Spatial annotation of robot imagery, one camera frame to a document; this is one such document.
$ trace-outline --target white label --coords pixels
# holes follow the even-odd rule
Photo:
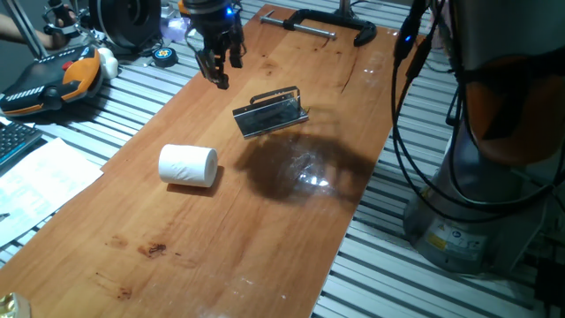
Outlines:
[[[486,236],[470,234],[444,220],[434,219],[426,241],[451,256],[475,261],[483,251]]]

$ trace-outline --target warning label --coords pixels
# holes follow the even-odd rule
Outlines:
[[[426,241],[447,254],[475,261],[483,251],[486,236],[470,234],[435,219],[426,234]]]

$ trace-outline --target toilet paper roll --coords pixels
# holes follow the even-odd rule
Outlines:
[[[210,187],[218,170],[215,149],[165,145],[159,156],[159,177],[166,183]]]

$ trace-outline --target black cable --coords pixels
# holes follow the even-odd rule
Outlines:
[[[506,217],[507,215],[504,214],[499,214],[497,216],[492,216],[492,217],[488,217],[488,218],[484,218],[484,219],[478,219],[478,220],[472,220],[472,219],[463,219],[463,218],[459,218],[459,217],[454,217],[454,216],[449,216],[441,211],[439,211],[434,205],[432,205],[432,203],[430,201],[428,201],[426,198],[424,198],[424,196],[422,195],[422,193],[420,192],[420,190],[416,187],[416,185],[414,185],[414,183],[412,182],[412,179],[410,178],[410,176],[408,175],[408,172],[406,171],[406,168],[404,167],[404,163],[402,160],[402,157],[400,156],[400,151],[398,149],[398,144],[400,143],[401,146],[403,146],[403,142],[402,142],[402,138],[400,137],[400,132],[398,131],[398,126],[397,126],[397,122],[398,122],[398,113],[396,111],[396,80],[397,80],[397,76],[398,76],[398,65],[395,65],[394,69],[393,69],[393,80],[392,80],[392,89],[391,89],[391,96],[390,96],[390,101],[391,101],[391,114],[392,114],[392,121],[393,121],[393,128],[392,128],[392,132],[393,132],[393,146],[395,148],[395,155],[396,155],[396,160],[398,160],[398,164],[400,165],[400,171],[402,172],[402,174],[404,175],[404,178],[406,179],[406,181],[408,182],[408,185],[412,188],[412,191],[414,191],[414,193],[427,205],[427,207],[429,207],[434,213],[436,213],[438,216],[441,216],[445,219],[451,220],[451,221],[455,221],[455,222],[459,222],[459,223],[487,223],[487,222],[491,222],[494,220],[498,220],[501,219],[503,217]],[[404,98],[406,97],[406,95],[408,94],[408,88],[410,87],[410,80],[406,81],[406,84],[404,84],[404,88],[403,91],[400,95],[400,100],[398,102],[398,109],[400,110]],[[403,152],[404,152],[404,156],[409,160],[409,162],[411,161],[411,157],[408,154],[407,151],[405,151],[405,148],[403,148]]]
[[[564,154],[565,154],[565,153],[563,153],[563,152],[561,151],[561,158],[563,158],[563,157],[565,156]],[[518,174],[520,177],[524,178],[527,182],[529,182],[529,183],[531,183],[531,184],[533,184],[533,185],[535,185],[535,186],[537,186],[537,187],[542,187],[542,186],[544,186],[544,185],[540,184],[538,181],[536,181],[536,180],[530,178],[530,177],[527,176],[527,175],[523,175],[522,173],[517,173],[517,174]],[[555,192],[552,192],[551,194],[552,194],[552,196],[554,197],[555,201],[557,202],[557,205],[559,205],[559,208],[561,209],[561,212],[565,213],[565,204],[563,204],[563,201],[559,198],[559,196],[558,196]]]
[[[351,14],[353,14],[353,15],[355,16],[355,12],[353,11],[353,6],[355,6],[355,5],[357,5],[357,4],[362,4],[362,3],[370,3],[370,1],[369,1],[369,0],[358,0],[358,1],[356,1],[356,2],[354,2],[354,3],[352,3],[352,4],[350,4],[350,11],[351,11]]]
[[[456,92],[453,94],[453,98],[451,99],[451,103],[449,104],[449,108],[448,108],[448,115],[445,117],[446,125],[450,125],[452,127],[456,124],[456,121],[459,120],[459,118],[454,118],[453,120],[451,119],[451,111],[453,110],[453,106],[456,104],[456,100],[458,96],[459,96],[459,87],[457,87]]]
[[[461,117],[462,100],[466,99],[466,93],[464,90],[462,90],[462,92],[459,95],[460,95],[460,99],[459,99],[460,102],[457,104],[457,108],[456,108],[456,124],[453,126],[453,137],[451,138],[451,148],[448,152],[449,180],[453,188],[456,190],[457,194],[461,196],[465,200],[465,202],[470,203],[471,205],[493,207],[493,208],[499,207],[500,209],[507,209],[508,211],[501,211],[501,212],[508,215],[518,213],[520,208],[527,207],[533,204],[535,201],[541,199],[542,196],[549,194],[554,189],[553,183],[550,185],[544,185],[541,187],[541,189],[539,189],[535,193],[532,193],[526,196],[525,198],[521,198],[515,201],[480,202],[480,201],[471,200],[464,195],[461,186],[457,182],[456,173],[455,173],[456,143],[457,143],[457,135],[459,133],[459,125],[461,123],[459,118]],[[554,179],[557,179],[558,174],[559,171],[556,171]]]
[[[465,129],[467,130],[469,139],[471,139],[471,142],[473,143],[473,145],[475,145],[475,148],[478,149],[477,141],[475,140],[475,136],[473,135],[473,131],[471,129],[471,120],[469,119],[469,108],[467,108],[467,101],[463,101],[463,122],[465,123]]]
[[[441,7],[443,6],[443,3],[444,3],[444,1],[442,1],[442,3],[438,6],[438,11],[441,10]],[[438,19],[435,19],[435,20],[434,20],[434,23],[433,23],[433,26],[432,26],[432,32],[430,32],[430,34],[428,35],[428,37],[426,37],[427,40],[431,41],[431,36],[433,36],[433,31],[435,31],[435,28],[437,27],[437,22],[438,22],[438,21],[439,21]],[[396,61],[395,61],[395,68],[397,68],[397,67],[399,66],[399,64],[400,64],[400,62],[396,60]],[[407,83],[406,83],[406,86],[404,87],[404,90],[406,90],[406,91],[407,91],[408,86],[410,85],[411,81],[415,78],[415,76],[417,76],[417,73],[418,73],[418,72],[414,72],[414,71],[411,72],[411,70],[409,69],[409,73],[416,74],[416,75],[413,75],[413,77],[410,77],[410,76],[409,76],[409,78],[408,78],[408,80],[407,80]],[[397,71],[395,72],[394,79],[393,79],[395,90],[396,90],[396,77],[397,77]],[[462,108],[461,103],[464,102],[465,99],[466,99],[466,98],[464,98],[464,96],[463,96],[462,98],[460,98],[460,102],[459,102],[459,104],[458,104],[457,117],[456,117],[457,119],[461,117],[461,108]],[[498,213],[500,213],[500,214],[499,214],[498,216],[496,216],[496,217],[488,218],[488,219],[484,219],[484,220],[478,220],[476,223],[489,222],[489,221],[492,221],[492,220],[497,219],[497,218],[502,218],[502,217],[505,217],[505,216],[509,216],[509,215],[518,213],[518,211],[519,211],[520,208],[523,208],[524,206],[526,206],[526,205],[528,205],[528,204],[532,204],[534,201],[536,201],[536,200],[537,200],[538,198],[540,198],[542,195],[546,194],[546,192],[547,192],[548,190],[551,190],[551,186],[550,186],[550,185],[547,185],[545,188],[541,189],[539,192],[534,193],[534,194],[532,194],[532,195],[526,197],[525,199],[520,199],[520,200],[516,200],[516,201],[507,201],[507,202],[496,202],[496,203],[491,203],[491,202],[476,202],[476,201],[471,201],[471,200],[469,200],[469,201],[460,201],[460,200],[457,200],[457,199],[455,199],[455,198],[452,198],[452,197],[446,195],[442,190],[440,190],[436,185],[434,185],[434,184],[427,178],[427,176],[424,175],[424,173],[418,168],[418,166],[417,166],[417,165],[413,162],[413,160],[411,159],[410,154],[408,153],[406,147],[405,147],[404,144],[403,144],[403,140],[402,140],[402,138],[400,137],[400,133],[399,133],[398,128],[397,128],[397,120],[398,120],[398,117],[400,116],[400,110],[401,110],[401,108],[402,108],[402,105],[403,105],[403,98],[401,98],[401,101],[399,102],[398,109],[397,109],[397,110],[391,110],[391,111],[394,111],[394,115],[393,115],[393,140],[395,141],[395,151],[398,152],[397,144],[400,144],[401,148],[403,149],[403,152],[404,152],[404,155],[405,155],[406,159],[407,159],[408,162],[411,164],[411,166],[412,166],[412,168],[414,169],[414,171],[416,171],[416,173],[422,178],[422,180],[423,180],[432,190],[434,190],[437,194],[439,194],[439,195],[440,195],[441,197],[443,197],[444,199],[446,199],[446,200],[448,200],[448,201],[451,201],[452,203],[455,203],[455,204],[457,204],[457,205],[459,205],[459,206],[462,206],[462,207],[464,207],[464,208],[476,209],[476,210],[483,211],[483,212],[491,212],[491,213],[493,213],[493,212],[498,212]],[[404,166],[403,166],[403,162],[400,160],[400,154],[397,154],[397,159],[399,159],[399,164],[401,165],[401,168],[402,168],[403,170],[405,170],[405,168],[404,168]],[[403,171],[403,174],[404,174],[405,177],[408,176],[408,174],[407,174],[405,171]],[[565,172],[563,172],[563,173],[560,175],[560,177],[561,177],[561,178],[565,178]]]
[[[139,53],[140,57],[151,57],[153,55],[153,52],[155,52],[158,49],[162,49],[162,47],[165,45],[165,41],[163,40],[162,37],[159,38],[158,42],[153,44],[151,46],[151,48],[149,49],[144,49]]]
[[[418,47],[418,42],[414,42],[414,46]],[[427,61],[425,62],[425,66],[427,66],[427,68],[429,68],[430,70],[434,71],[434,72],[439,72],[439,73],[445,73],[445,74],[450,74],[453,72],[453,70],[451,69],[447,69],[447,70],[438,70],[435,67],[433,67],[431,64],[429,64]]]

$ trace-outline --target wooden tabletop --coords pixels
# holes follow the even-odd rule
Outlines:
[[[391,126],[394,30],[353,47],[261,25],[230,89],[194,77],[0,269],[34,318],[307,317]],[[231,114],[298,86],[310,120],[244,140]],[[210,189],[164,184],[165,144],[216,148]]]

